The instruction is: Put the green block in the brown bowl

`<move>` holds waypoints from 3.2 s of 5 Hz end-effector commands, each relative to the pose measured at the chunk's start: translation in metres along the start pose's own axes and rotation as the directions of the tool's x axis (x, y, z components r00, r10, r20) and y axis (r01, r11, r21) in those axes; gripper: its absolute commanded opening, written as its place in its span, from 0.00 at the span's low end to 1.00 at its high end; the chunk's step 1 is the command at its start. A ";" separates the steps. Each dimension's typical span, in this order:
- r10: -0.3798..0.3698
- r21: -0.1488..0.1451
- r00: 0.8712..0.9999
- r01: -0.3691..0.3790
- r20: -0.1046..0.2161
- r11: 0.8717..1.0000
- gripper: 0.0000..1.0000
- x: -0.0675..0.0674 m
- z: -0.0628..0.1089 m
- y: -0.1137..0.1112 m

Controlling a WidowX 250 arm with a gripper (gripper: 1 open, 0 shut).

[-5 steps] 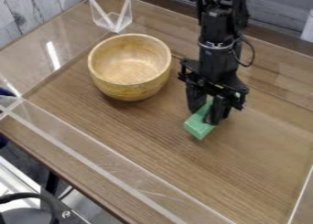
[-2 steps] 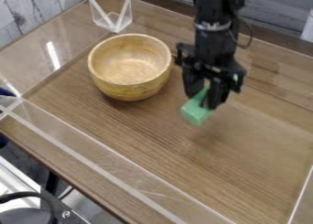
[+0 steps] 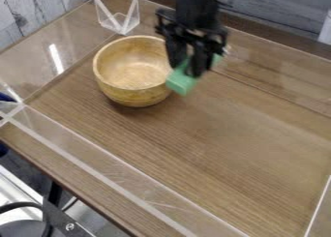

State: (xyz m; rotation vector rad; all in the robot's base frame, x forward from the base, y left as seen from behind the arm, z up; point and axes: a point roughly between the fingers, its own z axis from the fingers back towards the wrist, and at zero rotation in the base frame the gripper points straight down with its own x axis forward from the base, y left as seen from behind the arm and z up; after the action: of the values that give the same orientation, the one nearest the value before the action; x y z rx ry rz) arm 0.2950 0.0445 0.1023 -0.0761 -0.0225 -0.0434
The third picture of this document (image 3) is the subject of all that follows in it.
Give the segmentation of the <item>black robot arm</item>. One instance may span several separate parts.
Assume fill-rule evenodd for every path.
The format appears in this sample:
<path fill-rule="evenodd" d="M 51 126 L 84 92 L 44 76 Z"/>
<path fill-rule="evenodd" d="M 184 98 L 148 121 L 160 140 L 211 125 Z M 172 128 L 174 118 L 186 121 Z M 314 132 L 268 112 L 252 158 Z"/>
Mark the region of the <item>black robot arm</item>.
<path fill-rule="evenodd" d="M 184 74 L 200 77 L 212 67 L 216 55 L 223 56 L 228 30 L 219 19 L 222 0 L 175 0 L 175 9 L 155 12 L 155 31 L 163 36 L 172 68 L 186 63 Z"/>

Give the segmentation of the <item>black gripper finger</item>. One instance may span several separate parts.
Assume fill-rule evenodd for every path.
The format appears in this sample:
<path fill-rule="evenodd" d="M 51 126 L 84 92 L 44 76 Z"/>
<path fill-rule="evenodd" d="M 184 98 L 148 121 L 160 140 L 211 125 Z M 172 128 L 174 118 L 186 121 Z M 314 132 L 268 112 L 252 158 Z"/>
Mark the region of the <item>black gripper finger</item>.
<path fill-rule="evenodd" d="M 170 65 L 172 68 L 176 68 L 187 59 L 187 42 L 176 35 L 167 35 L 166 48 Z"/>
<path fill-rule="evenodd" d="M 203 41 L 195 41 L 194 53 L 190 58 L 190 75 L 200 77 L 210 70 L 214 53 Z"/>

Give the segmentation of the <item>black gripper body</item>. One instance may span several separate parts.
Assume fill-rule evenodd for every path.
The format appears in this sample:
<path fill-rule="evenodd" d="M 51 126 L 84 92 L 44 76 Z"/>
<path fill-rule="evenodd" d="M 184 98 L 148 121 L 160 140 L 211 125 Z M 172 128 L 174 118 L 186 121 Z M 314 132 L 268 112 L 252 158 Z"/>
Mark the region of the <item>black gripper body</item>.
<path fill-rule="evenodd" d="M 228 41 L 228 30 L 219 21 L 222 0 L 176 0 L 175 9 L 159 8 L 155 12 L 155 31 L 166 40 L 176 35 L 186 40 L 186 46 L 203 41 L 214 54 L 222 55 Z"/>

